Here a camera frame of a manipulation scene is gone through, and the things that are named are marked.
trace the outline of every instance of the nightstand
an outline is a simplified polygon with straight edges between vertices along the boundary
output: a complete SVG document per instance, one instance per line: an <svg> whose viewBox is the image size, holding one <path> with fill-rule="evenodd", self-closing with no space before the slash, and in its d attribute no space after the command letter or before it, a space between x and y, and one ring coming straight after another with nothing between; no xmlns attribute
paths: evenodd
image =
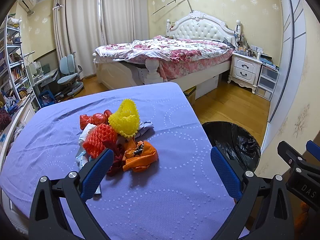
<svg viewBox="0 0 320 240"><path fill-rule="evenodd" d="M228 83L232 80L241 87L251 88L255 94L261 65L262 62L254 57L233 53Z"/></svg>

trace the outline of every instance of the floral bedspread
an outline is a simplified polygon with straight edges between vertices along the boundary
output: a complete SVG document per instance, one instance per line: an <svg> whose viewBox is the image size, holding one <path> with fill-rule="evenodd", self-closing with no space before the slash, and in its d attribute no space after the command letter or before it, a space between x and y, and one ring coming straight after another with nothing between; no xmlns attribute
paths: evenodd
<svg viewBox="0 0 320 240"><path fill-rule="evenodd" d="M174 63L213 58L225 53L230 47L218 41L167 39L156 36L151 40L133 43L109 44L96 49L97 63L127 61L144 64L147 58L158 58Z"/></svg>
<svg viewBox="0 0 320 240"><path fill-rule="evenodd" d="M218 41L173 40L156 36L146 41L100 46L95 51L97 63L127 61L145 64L146 59L159 59L158 71L166 81L220 64L231 57L233 49Z"/></svg>

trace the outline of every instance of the white headboard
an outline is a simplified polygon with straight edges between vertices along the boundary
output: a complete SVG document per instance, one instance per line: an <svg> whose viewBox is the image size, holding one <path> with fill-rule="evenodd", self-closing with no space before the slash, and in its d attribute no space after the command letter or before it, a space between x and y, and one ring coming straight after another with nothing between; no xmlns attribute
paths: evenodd
<svg viewBox="0 0 320 240"><path fill-rule="evenodd" d="M206 40L219 40L231 42L234 46L234 30L226 27L225 22L205 13L193 11L187 16L175 22L175 26L170 28L167 35L174 39L203 38Z"/></svg>

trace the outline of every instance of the blue chair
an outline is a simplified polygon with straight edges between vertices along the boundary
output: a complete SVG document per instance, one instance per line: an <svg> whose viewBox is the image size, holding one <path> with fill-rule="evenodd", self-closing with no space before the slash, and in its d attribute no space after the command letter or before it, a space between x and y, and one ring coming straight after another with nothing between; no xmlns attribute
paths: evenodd
<svg viewBox="0 0 320 240"><path fill-rule="evenodd" d="M79 74L82 72L82 67L78 65L80 72L76 71L73 54L63 57L60 60L60 71L65 76L58 80L59 85L68 85L63 91L56 94L55 97L63 98L66 94L74 97L83 88L83 82L79 80Z"/></svg>

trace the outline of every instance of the purple tablecloth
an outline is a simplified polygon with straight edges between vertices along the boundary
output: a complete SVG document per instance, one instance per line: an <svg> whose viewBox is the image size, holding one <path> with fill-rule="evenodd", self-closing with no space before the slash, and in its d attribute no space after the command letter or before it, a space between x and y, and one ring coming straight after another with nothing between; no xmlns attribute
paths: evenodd
<svg viewBox="0 0 320 240"><path fill-rule="evenodd" d="M1 188L29 216L41 176L64 178L78 171L75 155L79 115L115 112L135 101L142 121L152 121L147 139L159 160L142 173L120 172L101 182L102 197L86 203L112 240L203 239L218 231L234 206L210 160L211 145L175 83L124 88L75 98L38 111L20 133L4 163ZM65 201L73 232L81 232Z"/></svg>

